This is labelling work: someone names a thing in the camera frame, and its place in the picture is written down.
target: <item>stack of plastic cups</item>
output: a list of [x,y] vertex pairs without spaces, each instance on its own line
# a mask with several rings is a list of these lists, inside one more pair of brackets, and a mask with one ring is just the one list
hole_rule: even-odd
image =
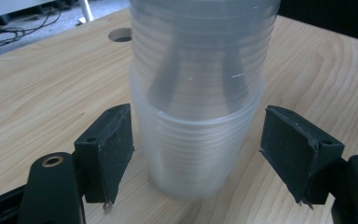
[[131,94],[149,174],[173,197],[218,191],[264,92],[279,0],[131,0]]

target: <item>wood grain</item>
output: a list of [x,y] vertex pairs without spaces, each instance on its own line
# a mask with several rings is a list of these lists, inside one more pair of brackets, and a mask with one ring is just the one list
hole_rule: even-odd
[[[105,109],[131,102],[131,42],[108,34],[129,27],[127,9],[0,57],[0,194],[26,183],[29,167],[73,142]],[[181,202],[149,182],[140,148],[111,214],[86,204],[88,223],[332,223],[326,205],[297,205],[257,152],[264,108],[295,110],[358,154],[358,40],[278,17],[265,64],[267,88],[227,183],[212,198]]]

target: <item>bolt hole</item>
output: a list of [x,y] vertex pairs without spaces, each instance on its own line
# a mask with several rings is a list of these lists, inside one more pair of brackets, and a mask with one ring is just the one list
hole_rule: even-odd
[[43,167],[52,167],[52,166],[56,166],[56,165],[60,164],[62,161],[63,161],[62,156],[52,156],[52,157],[48,157],[47,159],[45,159],[42,162],[42,166]]
[[333,145],[333,142],[330,140],[322,140],[321,142],[325,145]]
[[118,28],[109,33],[109,39],[115,42],[131,41],[131,28]]
[[88,138],[86,141],[87,141],[87,142],[94,142],[94,141],[96,141],[96,140],[97,140],[96,138],[91,137],[91,138]]

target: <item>black cable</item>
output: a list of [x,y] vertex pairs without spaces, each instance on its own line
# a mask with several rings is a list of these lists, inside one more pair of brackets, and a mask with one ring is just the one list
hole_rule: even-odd
[[46,18],[42,22],[42,24],[39,25],[38,27],[35,27],[35,28],[32,28],[32,29],[22,29],[22,28],[17,28],[17,27],[1,29],[0,30],[0,35],[2,35],[2,34],[13,34],[14,37],[7,38],[7,39],[4,39],[4,40],[0,40],[0,47],[2,47],[4,45],[7,45],[7,44],[10,44],[10,43],[13,43],[13,42],[16,42],[16,41],[19,41],[23,37],[25,37],[26,35],[30,35],[31,33],[34,33],[34,32],[40,30],[43,27],[46,27],[46,26],[49,26],[49,25],[55,23],[61,16],[61,12],[62,12],[61,2],[59,1],[59,14],[58,14],[58,17],[54,21],[52,21],[50,23],[46,23],[48,21],[49,17],[51,16],[53,8],[54,8],[54,5],[53,5],[53,2],[51,2],[51,8],[50,8],[50,11],[48,12],[48,15],[46,16]]

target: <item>wooden surface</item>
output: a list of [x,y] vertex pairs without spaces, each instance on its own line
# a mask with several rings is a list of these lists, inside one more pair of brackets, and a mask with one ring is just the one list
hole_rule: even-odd
[[[131,101],[128,10],[0,57],[0,194],[26,183],[29,167],[73,143],[103,111]],[[266,60],[266,93],[225,186],[202,202],[180,202],[149,182],[133,115],[136,151],[111,214],[86,204],[88,223],[331,223],[325,206],[299,206],[257,150],[267,105],[304,116],[358,154],[358,40],[279,17]]]

